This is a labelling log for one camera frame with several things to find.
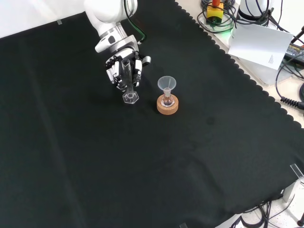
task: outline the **scalloped edge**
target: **scalloped edge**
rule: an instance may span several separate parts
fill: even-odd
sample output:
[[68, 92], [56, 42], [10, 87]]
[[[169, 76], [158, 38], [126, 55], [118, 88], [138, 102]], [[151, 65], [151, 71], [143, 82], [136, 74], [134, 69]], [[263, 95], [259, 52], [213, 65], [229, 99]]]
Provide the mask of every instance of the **scalloped edge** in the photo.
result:
[[179, 5], [179, 3], [176, 0], [170, 0], [171, 2], [173, 2], [173, 4], [179, 8], [183, 13], [185, 13], [189, 19], [191, 20], [192, 23], [194, 23], [205, 35], [207, 35], [207, 37], [209, 39], [211, 39], [212, 43], [216, 46], [216, 48], [218, 48], [221, 52], [223, 52], [225, 55], [227, 55], [229, 57], [229, 60], [231, 61], [231, 63], [238, 68], [238, 70], [245, 75], [245, 77], [249, 80], [250, 84], [253, 84], [253, 86], [256, 86], [258, 88], [258, 90], [262, 91], [263, 94], [265, 95], [265, 97], [269, 100], [271, 100], [272, 103], [274, 103], [274, 106], [276, 106], [276, 108], [278, 109], [278, 113], [283, 114], [284, 116], [287, 117], [287, 119], [289, 121], [291, 121], [292, 124], [294, 124], [296, 126], [296, 128], [301, 129], [304, 132], [304, 126], [302, 128], [301, 123], [299, 123], [298, 121], [294, 120], [294, 117], [290, 114], [288, 114], [288, 111], [286, 109], [284, 109], [281, 105], [281, 103], [277, 102], [276, 99], [272, 96], [269, 95], [269, 93], [263, 89], [262, 86], [257, 85], [257, 82], [253, 79], [250, 78], [249, 75], [245, 74], [245, 71], [243, 69], [241, 69], [239, 67], [239, 64], [236, 63], [236, 60], [234, 60], [231, 55], [227, 54], [225, 52], [225, 50], [221, 49], [219, 45], [216, 44], [216, 41], [212, 38], [212, 36], [210, 36], [210, 34], [208, 32], [206, 32], [197, 22], [196, 20], [190, 15], [190, 13], [188, 13], [185, 9], [182, 8], [182, 6]]

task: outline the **black cable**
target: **black cable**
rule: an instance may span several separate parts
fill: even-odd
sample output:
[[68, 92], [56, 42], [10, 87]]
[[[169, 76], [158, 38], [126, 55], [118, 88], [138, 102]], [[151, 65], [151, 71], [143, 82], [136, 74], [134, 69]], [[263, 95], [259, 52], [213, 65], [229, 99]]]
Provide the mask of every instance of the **black cable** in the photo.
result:
[[252, 212], [252, 211], [255, 211], [256, 209], [258, 209], [258, 206], [254, 207], [254, 208], [252, 208], [252, 209], [250, 209], [250, 210], [245, 211], [243, 214], [250, 213], [250, 212]]
[[304, 102], [304, 83], [302, 84], [300, 91], [299, 91], [299, 96], [302, 102]]
[[297, 56], [294, 56], [294, 57], [292, 57], [290, 60], [288, 60], [286, 63], [283, 63], [283, 66], [281, 66], [281, 68], [280, 68], [280, 70], [279, 70], [279, 72], [277, 73], [276, 78], [275, 78], [275, 79], [276, 79], [276, 80], [275, 80], [275, 86], [276, 86], [275, 89], [276, 89], [277, 94], [278, 94], [278, 95], [280, 96], [280, 98], [281, 98], [281, 102], [284, 102], [284, 103], [286, 103], [286, 104], [288, 104], [288, 105], [290, 105], [290, 106], [292, 106], [292, 107], [296, 107], [296, 108], [299, 108], [299, 109], [304, 110], [304, 102], [298, 102], [298, 101], [291, 100], [291, 99], [289, 99], [289, 98], [283, 97], [283, 96], [280, 94], [280, 92], [279, 92], [279, 90], [278, 90], [278, 87], [277, 87], [277, 79], [279, 78], [279, 75], [280, 75], [282, 69], [286, 66], [286, 64], [290, 63], [292, 60], [294, 60], [295, 58], [298, 58], [298, 57], [300, 57], [300, 56], [304, 56], [304, 53], [299, 54], [299, 55], [297, 55]]
[[[234, 16], [235, 12], [236, 12], [236, 8], [233, 6], [235, 3], [235, 0], [228, 0], [226, 3], [224, 3], [224, 9], [220, 8], [220, 7], [217, 7], [217, 6], [212, 6], [212, 3], [209, 3], [209, 1], [207, 0], [201, 0], [201, 5], [203, 6], [203, 9], [202, 9], [202, 12], [197, 16], [197, 21], [198, 23], [208, 32], [210, 33], [223, 33], [223, 32], [227, 32], [227, 31], [231, 31], [233, 29], [233, 26], [231, 26], [230, 28], [228, 29], [225, 29], [225, 30], [222, 30], [222, 31], [211, 31], [210, 29], [208, 29], [205, 25], [203, 25], [199, 18], [200, 18], [200, 15], [203, 15], [204, 18], [206, 19], [207, 22], [211, 22], [207, 16], [205, 15], [205, 11], [207, 10], [208, 6], [211, 6], [213, 8], [217, 8], [217, 9], [220, 9], [222, 11], [224, 11], [224, 14], [225, 15], [228, 15], [232, 20], [232, 22], [235, 22], [238, 23], [238, 24], [242, 24], [242, 25], [252, 25], [252, 24], [257, 24], [257, 25], [260, 25], [260, 22], [263, 21], [263, 20], [268, 20], [269, 21], [269, 0], [267, 0], [267, 8], [265, 10], [265, 12], [262, 12], [261, 16], [256, 20], [256, 21], [249, 21], [249, 20], [245, 20], [245, 19], [241, 19], [241, 18], [236, 18]], [[214, 24], [214, 26], [219, 26], [219, 27], [223, 27], [221, 26], [223, 23], [225, 22], [221, 22], [221, 23], [212, 23]]]
[[[279, 30], [288, 32], [286, 29], [282, 28], [272, 16], [270, 16], [269, 19], [272, 23], [274, 23], [274, 25], [276, 25], [279, 28]], [[293, 36], [293, 37], [294, 37], [294, 39], [299, 40], [302, 44], [304, 44], [304, 42], [302, 40], [300, 40], [298, 37], [296, 37], [296, 36]]]
[[275, 214], [274, 216], [271, 216], [269, 218], [269, 220], [272, 219], [272, 218], [274, 218], [274, 217], [276, 217], [276, 216], [278, 216], [279, 214], [283, 213], [284, 211], [286, 211], [287, 208], [289, 208], [290, 204], [294, 201], [294, 198], [295, 198], [295, 195], [293, 196], [292, 200], [289, 202], [289, 204], [287, 205], [287, 207], [284, 210], [280, 211], [279, 213]]
[[294, 69], [296, 70], [296, 72], [298, 72], [298, 74], [300, 75], [300, 77], [302, 79], [304, 79], [303, 75], [300, 73], [299, 69], [296, 67], [296, 64], [294, 63]]
[[252, 17], [254, 17], [254, 15], [250, 12], [250, 9], [249, 9], [249, 7], [248, 7], [248, 5], [247, 5], [247, 0], [245, 0], [245, 3], [246, 3], [246, 8], [247, 8], [248, 12], [250, 13], [250, 15], [251, 15]]
[[241, 216], [241, 221], [243, 223], [243, 226], [244, 227], [247, 227], [247, 228], [259, 228], [263, 225], [264, 221], [265, 221], [265, 211], [264, 209], [261, 207], [261, 205], [258, 205], [258, 208], [260, 209], [261, 211], [261, 214], [262, 214], [262, 218], [261, 220], [256, 223], [256, 224], [249, 224], [249, 223], [246, 223], [244, 220], [243, 220], [243, 217]]
[[279, 18], [279, 21], [277, 22], [277, 24], [280, 24], [280, 21], [281, 21], [281, 17], [282, 17], [282, 11], [283, 11], [283, 0], [281, 0], [281, 13], [280, 13], [280, 18]]
[[[231, 18], [228, 18], [227, 20], [225, 20], [224, 22], [221, 22], [221, 23], [215, 23], [214, 21], [211, 21], [210, 19], [208, 19], [206, 14], [205, 14], [205, 12], [207, 11], [208, 6], [212, 6], [213, 8], [217, 8], [217, 9], [220, 9], [220, 10], [224, 11], [224, 13], [223, 13], [224, 15], [228, 15], [227, 9], [229, 9], [230, 7], [233, 7], [233, 5], [235, 4], [235, 0], [227, 0], [226, 2], [221, 2], [221, 3], [224, 4], [224, 9], [222, 9], [220, 7], [212, 6], [212, 3], [209, 3], [209, 1], [201, 0], [202, 12], [197, 16], [197, 21], [198, 21], [199, 25], [202, 26], [203, 29], [205, 29], [206, 31], [208, 31], [210, 33], [218, 34], [218, 33], [228, 32], [228, 31], [231, 31], [233, 29], [233, 25], [232, 25], [233, 20], [231, 20]], [[204, 18], [206, 19], [206, 22], [209, 22], [209, 23], [212, 24], [211, 26], [213, 28], [214, 27], [228, 27], [228, 26], [229, 26], [229, 28], [228, 29], [223, 29], [221, 31], [212, 31], [207, 26], [205, 26], [203, 23], [201, 23], [201, 21], [199, 20], [201, 15], [204, 16]]]
[[126, 13], [126, 16], [128, 18], [128, 21], [130, 22], [130, 24], [142, 35], [142, 39], [139, 41], [139, 44], [143, 43], [146, 39], [147, 39], [147, 35], [140, 29], [140, 27], [138, 27], [130, 18], [128, 10], [127, 10], [127, 1], [128, 0], [124, 0], [124, 11]]

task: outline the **electronic device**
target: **electronic device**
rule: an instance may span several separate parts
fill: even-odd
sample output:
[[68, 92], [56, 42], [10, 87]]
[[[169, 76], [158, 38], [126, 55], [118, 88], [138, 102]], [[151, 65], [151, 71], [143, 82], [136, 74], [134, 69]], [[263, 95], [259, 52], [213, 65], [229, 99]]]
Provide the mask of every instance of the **electronic device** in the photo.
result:
[[[291, 58], [300, 54], [304, 54], [304, 48], [291, 43], [286, 51], [284, 59], [290, 60]], [[304, 56], [299, 56], [293, 59], [291, 62], [304, 66]]]

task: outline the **hexagonal base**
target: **hexagonal base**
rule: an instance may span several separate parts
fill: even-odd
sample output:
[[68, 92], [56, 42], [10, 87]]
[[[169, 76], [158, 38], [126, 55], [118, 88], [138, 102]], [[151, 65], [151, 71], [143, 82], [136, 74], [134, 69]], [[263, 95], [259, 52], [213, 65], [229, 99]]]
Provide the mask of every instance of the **hexagonal base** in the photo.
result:
[[136, 91], [129, 93], [129, 94], [125, 93], [123, 95], [123, 101], [127, 104], [134, 104], [136, 101], [138, 101], [138, 99], [139, 99], [139, 96]]

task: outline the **cable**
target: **cable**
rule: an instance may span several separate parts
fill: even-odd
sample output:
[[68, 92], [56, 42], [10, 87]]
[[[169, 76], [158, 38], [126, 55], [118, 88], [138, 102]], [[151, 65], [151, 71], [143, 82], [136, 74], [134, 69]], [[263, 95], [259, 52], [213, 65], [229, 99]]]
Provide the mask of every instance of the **cable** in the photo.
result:
[[276, 89], [276, 92], [277, 92], [277, 94], [280, 96], [280, 98], [281, 98], [281, 102], [284, 102], [284, 103], [286, 103], [286, 104], [288, 104], [288, 105], [290, 105], [290, 106], [292, 106], [292, 107], [296, 107], [296, 108], [299, 108], [299, 109], [302, 109], [302, 110], [304, 110], [304, 102], [298, 102], [298, 101], [295, 101], [295, 100], [291, 100], [291, 99], [289, 99], [289, 98], [286, 98], [286, 97], [283, 97], [281, 94], [280, 94], [280, 92], [279, 92], [279, 90], [278, 90], [278, 87], [277, 87], [277, 79], [279, 78], [279, 75], [280, 75], [280, 73], [281, 73], [281, 71], [282, 71], [282, 69], [286, 66], [286, 64], [288, 64], [288, 63], [290, 63], [292, 60], [294, 60], [295, 58], [298, 58], [298, 57], [300, 57], [300, 56], [303, 56], [304, 55], [304, 53], [302, 53], [302, 54], [299, 54], [299, 55], [297, 55], [297, 56], [295, 56], [295, 57], [292, 57], [290, 60], [288, 60], [286, 63], [283, 63], [283, 66], [281, 66], [281, 68], [280, 68], [280, 70], [279, 70], [279, 72], [277, 73], [277, 75], [276, 75], [276, 80], [275, 80], [275, 89]]
[[255, 211], [256, 209], [258, 209], [258, 206], [254, 207], [254, 208], [252, 208], [252, 209], [250, 209], [250, 210], [245, 211], [243, 214], [250, 213], [250, 212], [252, 212], [252, 211]]
[[272, 219], [272, 218], [274, 218], [275, 216], [278, 216], [279, 214], [281, 214], [281, 213], [284, 212], [285, 210], [287, 210], [287, 208], [290, 206], [290, 204], [294, 201], [294, 198], [295, 198], [295, 195], [293, 196], [292, 200], [289, 202], [289, 204], [287, 205], [287, 207], [286, 207], [284, 210], [282, 210], [281, 212], [275, 214], [274, 216], [271, 216], [271, 217], [269, 218], [269, 220]]
[[243, 226], [247, 227], [247, 228], [259, 228], [259, 227], [261, 227], [264, 224], [263, 228], [268, 228], [268, 224], [271, 224], [274, 227], [280, 228], [280, 227], [276, 226], [275, 224], [271, 223], [270, 219], [278, 216], [279, 214], [281, 214], [285, 210], [287, 210], [289, 208], [289, 206], [291, 205], [291, 203], [294, 201], [294, 198], [295, 198], [295, 195], [293, 196], [293, 198], [291, 199], [291, 201], [289, 202], [289, 204], [287, 205], [287, 207], [284, 210], [280, 211], [279, 213], [275, 214], [272, 217], [269, 217], [270, 216], [270, 211], [271, 211], [271, 206], [272, 206], [272, 201], [259, 204], [258, 206], [256, 206], [255, 209], [251, 209], [250, 211], [253, 211], [253, 210], [256, 210], [256, 209], [260, 209], [261, 214], [262, 214], [261, 220], [258, 223], [256, 223], [256, 224], [248, 224], [241, 217], [241, 221], [243, 223]]
[[[235, 0], [227, 0], [226, 2], [221, 2], [224, 4], [224, 9], [220, 8], [220, 7], [216, 7], [216, 6], [212, 6], [212, 3], [210, 3], [208, 0], [201, 0], [201, 5], [202, 5], [202, 12], [197, 16], [197, 21], [199, 23], [199, 25], [206, 31], [213, 33], [213, 34], [218, 34], [218, 33], [223, 33], [223, 32], [228, 32], [231, 31], [233, 29], [233, 20], [231, 18], [229, 18], [229, 15], [227, 13], [228, 9], [231, 9], [231, 7], [233, 7], [233, 5], [235, 4]], [[217, 8], [220, 9], [223, 12], [224, 15], [228, 15], [228, 19], [225, 20], [224, 22], [220, 22], [220, 23], [215, 23], [214, 21], [211, 21], [210, 19], [207, 18], [205, 12], [207, 11], [208, 6], [211, 6], [213, 8]], [[233, 7], [232, 9], [234, 9], [233, 13], [235, 13], [237, 10], [235, 7]], [[201, 23], [201, 21], [199, 20], [200, 16], [203, 15], [204, 18], [206, 19], [206, 22], [209, 22], [211, 24], [211, 27], [214, 29], [214, 27], [229, 27], [228, 29], [223, 29], [220, 31], [212, 31], [210, 30], [206, 25], [204, 25], [203, 23]]]
[[[217, 34], [217, 33], [223, 33], [223, 32], [227, 32], [227, 31], [231, 31], [233, 29], [233, 26], [231, 26], [233, 22], [235, 24], [238, 23], [238, 24], [242, 24], [242, 25], [252, 25], [252, 24], [260, 25], [263, 20], [268, 20], [269, 21], [269, 16], [270, 16], [269, 15], [269, 0], [267, 0], [267, 8], [266, 8], [265, 12], [262, 12], [261, 16], [258, 17], [256, 21], [249, 21], [249, 20], [241, 19], [241, 18], [239, 18], [239, 16], [238, 16], [238, 18], [236, 18], [234, 16], [234, 14], [237, 11], [236, 8], [234, 7], [235, 0], [227, 0], [226, 2], [222, 2], [222, 3], [224, 4], [223, 9], [220, 8], [220, 7], [217, 7], [217, 6], [213, 6], [212, 3], [209, 3], [208, 0], [201, 0], [202, 12], [197, 16], [197, 21], [198, 21], [199, 25], [202, 26], [203, 29], [205, 29], [206, 31], [208, 31], [210, 33]], [[224, 22], [214, 23], [213, 21], [209, 20], [207, 18], [207, 16], [205, 15], [205, 11], [207, 10], [207, 8], [209, 6], [224, 11], [224, 15], [228, 15], [229, 18]], [[218, 27], [230, 26], [230, 27], [228, 29], [224, 29], [224, 30], [221, 30], [221, 31], [211, 31], [209, 28], [206, 27], [206, 25], [201, 23], [201, 21], [199, 20], [201, 15], [204, 16], [204, 18], [206, 19], [206, 22], [212, 23], [214, 27], [215, 26], [218, 26]], [[224, 23], [226, 23], [229, 20], [231, 20], [231, 22], [229, 24], [223, 25]]]
[[281, 13], [280, 13], [280, 18], [279, 18], [279, 21], [277, 24], [280, 24], [280, 21], [281, 21], [281, 17], [282, 17], [282, 11], [283, 11], [283, 0], [281, 0]]
[[250, 13], [250, 15], [251, 15], [252, 17], [254, 17], [254, 15], [250, 12], [250, 9], [249, 9], [249, 7], [248, 7], [248, 5], [247, 5], [247, 0], [245, 0], [245, 3], [246, 3], [246, 8], [247, 8], [248, 12]]
[[131, 20], [130, 16], [129, 16], [129, 13], [128, 13], [128, 10], [127, 10], [127, 1], [128, 0], [124, 0], [124, 11], [127, 15], [127, 18], [128, 18], [128, 21], [129, 23], [135, 28], [135, 30], [140, 33], [142, 35], [142, 39], [140, 41], [138, 41], [138, 44], [142, 44], [146, 39], [147, 39], [147, 35], [137, 26], [134, 24], [134, 22]]
[[261, 214], [262, 214], [262, 218], [261, 220], [256, 223], [256, 224], [249, 224], [249, 223], [246, 223], [244, 220], [243, 220], [243, 217], [241, 216], [241, 221], [243, 223], [243, 226], [244, 227], [247, 227], [247, 228], [259, 228], [263, 225], [264, 221], [265, 221], [265, 211], [264, 209], [261, 207], [261, 205], [258, 205], [258, 208], [260, 209], [261, 211]]
[[[269, 17], [269, 20], [272, 23], [274, 23], [274, 25], [276, 25], [279, 28], [279, 30], [288, 32], [286, 29], [282, 28], [272, 16]], [[298, 37], [296, 37], [296, 36], [293, 36], [293, 37], [294, 37], [294, 39], [299, 40], [302, 44], [304, 44], [304, 42], [302, 40], [300, 40]]]
[[298, 74], [300, 75], [300, 77], [302, 79], [304, 79], [303, 75], [300, 73], [299, 69], [296, 67], [296, 64], [294, 63], [294, 69], [296, 70], [296, 72], [298, 72]]

